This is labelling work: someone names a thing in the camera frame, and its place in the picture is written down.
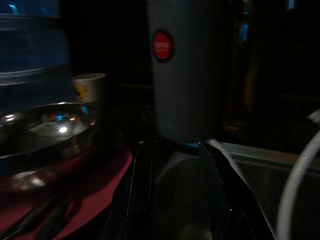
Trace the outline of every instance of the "pink cloth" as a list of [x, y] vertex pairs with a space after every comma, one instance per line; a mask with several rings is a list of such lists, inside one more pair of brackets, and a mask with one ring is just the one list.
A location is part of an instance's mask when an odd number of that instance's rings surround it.
[[[132, 160], [133, 154], [127, 146], [123, 146], [113, 161], [100, 167], [83, 183], [80, 193], [70, 205], [66, 215], [67, 223], [55, 239], [61, 239], [73, 233], [111, 204], [113, 193]], [[49, 194], [50, 191], [46, 190], [20, 195], [0, 195], [0, 231], [19, 220]], [[34, 231], [18, 239], [34, 239], [40, 227], [41, 224]]]

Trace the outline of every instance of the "steel bowl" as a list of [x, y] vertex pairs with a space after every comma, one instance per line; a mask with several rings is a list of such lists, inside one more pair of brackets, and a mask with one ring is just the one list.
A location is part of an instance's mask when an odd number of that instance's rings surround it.
[[98, 111], [57, 103], [0, 115], [0, 191], [46, 187], [74, 171], [93, 148]]

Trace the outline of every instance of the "red circular label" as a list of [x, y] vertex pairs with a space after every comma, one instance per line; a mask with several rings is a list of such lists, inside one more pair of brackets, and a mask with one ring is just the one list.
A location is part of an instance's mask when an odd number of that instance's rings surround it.
[[153, 40], [153, 49], [157, 58], [165, 60], [171, 55], [172, 42], [163, 32], [158, 32]]

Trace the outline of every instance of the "white cable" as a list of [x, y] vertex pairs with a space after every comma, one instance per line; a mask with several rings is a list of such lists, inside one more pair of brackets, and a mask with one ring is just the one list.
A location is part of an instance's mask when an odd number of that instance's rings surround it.
[[276, 221], [277, 240], [290, 240], [291, 220], [297, 192], [311, 162], [320, 150], [320, 131], [311, 139], [295, 162], [282, 192]]

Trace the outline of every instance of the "white cup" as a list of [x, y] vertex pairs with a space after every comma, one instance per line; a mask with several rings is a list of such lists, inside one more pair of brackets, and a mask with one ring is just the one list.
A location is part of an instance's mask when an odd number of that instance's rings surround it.
[[106, 75], [85, 73], [73, 77], [78, 100], [82, 103], [99, 103], [104, 98]]

